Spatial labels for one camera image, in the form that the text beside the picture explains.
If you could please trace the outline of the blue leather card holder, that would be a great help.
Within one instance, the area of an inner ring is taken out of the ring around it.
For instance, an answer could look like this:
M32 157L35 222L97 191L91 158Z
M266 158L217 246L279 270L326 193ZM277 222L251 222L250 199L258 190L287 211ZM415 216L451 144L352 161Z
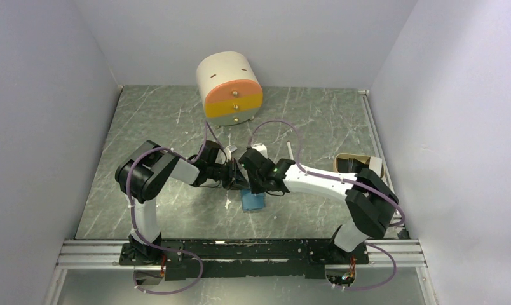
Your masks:
M254 194L248 189L243 189L240 194L241 206L244 212L258 211L266 207L265 193Z

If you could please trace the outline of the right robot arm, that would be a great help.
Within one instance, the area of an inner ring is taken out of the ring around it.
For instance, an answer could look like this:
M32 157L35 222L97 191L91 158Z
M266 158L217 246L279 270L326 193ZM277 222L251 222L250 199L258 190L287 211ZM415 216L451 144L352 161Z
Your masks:
M351 219L339 226L329 246L329 255L337 263L346 262L365 240L383 238L399 209L399 199L370 168L337 173L303 166L292 159L274 163L253 147L239 162L253 193L305 193L346 205Z

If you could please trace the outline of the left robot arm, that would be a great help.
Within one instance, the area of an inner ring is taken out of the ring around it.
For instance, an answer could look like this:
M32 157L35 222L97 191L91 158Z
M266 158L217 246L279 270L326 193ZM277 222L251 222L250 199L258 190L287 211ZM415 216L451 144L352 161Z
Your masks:
M249 188L238 163L217 142L206 140L197 154L185 159L153 141L145 141L120 164L115 180L126 195L134 221L129 243L146 264L154 264L162 255L156 197L168 179L193 187Z

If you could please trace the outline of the beige card tray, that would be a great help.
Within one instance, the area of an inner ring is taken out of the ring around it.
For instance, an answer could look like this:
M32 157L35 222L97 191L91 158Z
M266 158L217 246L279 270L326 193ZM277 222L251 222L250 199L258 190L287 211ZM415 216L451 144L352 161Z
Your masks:
M359 154L340 153L333 162L334 171L337 173L359 173L363 168L368 168L368 160L371 156Z

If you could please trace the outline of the stack of credit cards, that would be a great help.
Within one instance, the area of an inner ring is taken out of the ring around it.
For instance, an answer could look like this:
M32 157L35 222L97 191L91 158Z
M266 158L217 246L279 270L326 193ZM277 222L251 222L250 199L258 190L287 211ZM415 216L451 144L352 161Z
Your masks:
M368 160L368 168L375 172L379 177L385 176L383 160L379 157L371 156Z

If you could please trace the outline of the white pen red cap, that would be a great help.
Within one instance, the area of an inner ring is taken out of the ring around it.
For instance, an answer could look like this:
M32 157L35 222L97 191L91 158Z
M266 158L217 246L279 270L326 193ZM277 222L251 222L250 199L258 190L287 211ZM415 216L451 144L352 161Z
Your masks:
M290 158L291 160L294 160L294 153L293 153L293 151L292 151L292 145L291 145L291 142L290 142L290 141L287 141L286 145L287 145L287 150L288 150L289 158Z

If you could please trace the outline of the round cream drawer cabinet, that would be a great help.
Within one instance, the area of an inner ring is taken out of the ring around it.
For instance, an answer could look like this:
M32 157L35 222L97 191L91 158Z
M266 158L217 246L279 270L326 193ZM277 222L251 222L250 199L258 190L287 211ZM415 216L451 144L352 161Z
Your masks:
M204 58L196 82L205 117L217 126L253 120L262 106L262 86L241 53L223 51Z

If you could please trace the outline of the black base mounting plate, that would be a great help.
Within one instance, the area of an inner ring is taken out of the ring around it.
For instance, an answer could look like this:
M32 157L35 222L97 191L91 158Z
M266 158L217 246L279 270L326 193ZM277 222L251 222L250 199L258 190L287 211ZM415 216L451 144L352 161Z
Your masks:
M156 256L123 244L119 265L139 270L157 268L166 281L188 278L235 278L245 276L303 276L324 279L333 265L366 265L367 248L359 244L352 252L337 248L330 238L179 240L163 239Z

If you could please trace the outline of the right side aluminium rail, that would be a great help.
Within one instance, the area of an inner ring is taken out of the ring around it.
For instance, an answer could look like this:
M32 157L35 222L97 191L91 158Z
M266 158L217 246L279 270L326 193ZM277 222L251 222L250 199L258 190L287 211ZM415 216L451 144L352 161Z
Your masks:
M371 107L369 104L369 97L368 97L369 91L368 90L359 90L358 94L360 95L361 104L363 106L365 117L366 117L368 125L369 125L369 130L371 133L371 139L372 139L372 144L374 146L375 156L382 160L382 167L383 167L383 170L385 171L385 176L384 176L383 180L386 182L387 186L395 194L397 194L396 190L394 190L394 187L393 187L392 178L390 177L390 171L387 167L387 162L386 162L383 148L381 146L381 142L379 139L378 130L377 130L376 123L375 123L374 117L372 115ZM388 234L390 234L391 236L395 236L396 239L398 239L398 240L408 240L410 238L409 232L404 224L402 224L398 227L391 228L388 231Z

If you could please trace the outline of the aluminium frame rail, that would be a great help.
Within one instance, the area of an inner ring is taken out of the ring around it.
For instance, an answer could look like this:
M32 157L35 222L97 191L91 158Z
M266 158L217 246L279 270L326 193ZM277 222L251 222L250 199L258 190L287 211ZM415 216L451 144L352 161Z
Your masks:
M356 264L332 261L327 242L183 240L197 253L121 265L121 240L69 240L45 304L436 304L417 240L372 240Z

